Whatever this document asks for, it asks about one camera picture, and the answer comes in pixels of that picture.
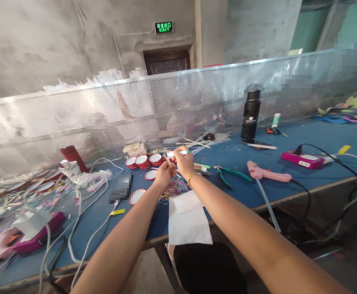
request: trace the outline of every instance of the yellow tag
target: yellow tag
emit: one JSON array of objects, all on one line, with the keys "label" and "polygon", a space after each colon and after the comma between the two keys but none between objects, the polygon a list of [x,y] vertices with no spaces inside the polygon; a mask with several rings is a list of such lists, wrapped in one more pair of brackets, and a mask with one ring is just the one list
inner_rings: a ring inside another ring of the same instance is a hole
[{"label": "yellow tag", "polygon": [[348,146],[348,145],[344,145],[338,152],[338,154],[344,154],[347,152],[348,149],[350,149],[351,146]]},{"label": "yellow tag", "polygon": [[116,214],[122,214],[124,212],[125,212],[125,208],[124,209],[120,209],[120,210],[115,210],[110,215],[113,216],[113,215],[116,215]]}]

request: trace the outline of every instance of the person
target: person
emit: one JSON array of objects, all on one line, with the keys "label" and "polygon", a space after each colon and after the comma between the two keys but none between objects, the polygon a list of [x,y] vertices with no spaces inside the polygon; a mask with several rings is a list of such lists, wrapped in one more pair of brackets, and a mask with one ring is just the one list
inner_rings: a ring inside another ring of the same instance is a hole
[{"label": "person", "polygon": [[[120,293],[142,250],[159,196],[171,177],[189,178],[189,185],[215,224],[258,273],[271,293],[350,293],[313,260],[286,240],[251,209],[194,173],[193,155],[164,162],[151,187],[114,227],[95,252],[72,293]],[[243,275],[225,245],[188,244],[173,252],[183,288],[189,293],[246,293]]]}]

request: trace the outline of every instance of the bangle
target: bangle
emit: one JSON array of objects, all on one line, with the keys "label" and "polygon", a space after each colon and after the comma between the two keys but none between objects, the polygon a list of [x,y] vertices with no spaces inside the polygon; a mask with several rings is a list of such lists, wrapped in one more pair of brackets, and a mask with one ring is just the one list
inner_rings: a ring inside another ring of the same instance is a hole
[{"label": "bangle", "polygon": [[189,185],[189,188],[192,188],[189,181],[191,180],[191,178],[192,178],[195,174],[197,174],[197,172],[194,171],[193,173],[191,173],[191,174],[189,175],[188,179],[186,180],[187,183],[188,183],[188,185]]}]

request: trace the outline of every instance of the green exit sign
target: green exit sign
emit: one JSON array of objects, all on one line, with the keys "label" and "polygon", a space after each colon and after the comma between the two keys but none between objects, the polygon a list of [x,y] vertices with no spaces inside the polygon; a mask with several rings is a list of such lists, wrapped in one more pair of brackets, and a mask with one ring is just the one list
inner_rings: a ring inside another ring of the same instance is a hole
[{"label": "green exit sign", "polygon": [[173,32],[173,22],[156,22],[155,23],[155,33],[158,35],[160,33],[172,33]]}]

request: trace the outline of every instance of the colorful rubber bands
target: colorful rubber bands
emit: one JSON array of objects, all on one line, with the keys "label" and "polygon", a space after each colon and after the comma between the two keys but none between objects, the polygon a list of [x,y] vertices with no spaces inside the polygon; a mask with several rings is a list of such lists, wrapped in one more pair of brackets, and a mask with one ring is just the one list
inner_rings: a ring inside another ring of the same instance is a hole
[{"label": "colorful rubber bands", "polygon": [[180,178],[172,179],[170,181],[170,184],[167,187],[166,191],[163,192],[163,194],[159,198],[159,203],[167,205],[169,203],[170,197],[185,193],[188,191],[188,189],[189,189],[189,186],[184,180],[182,180]]}]

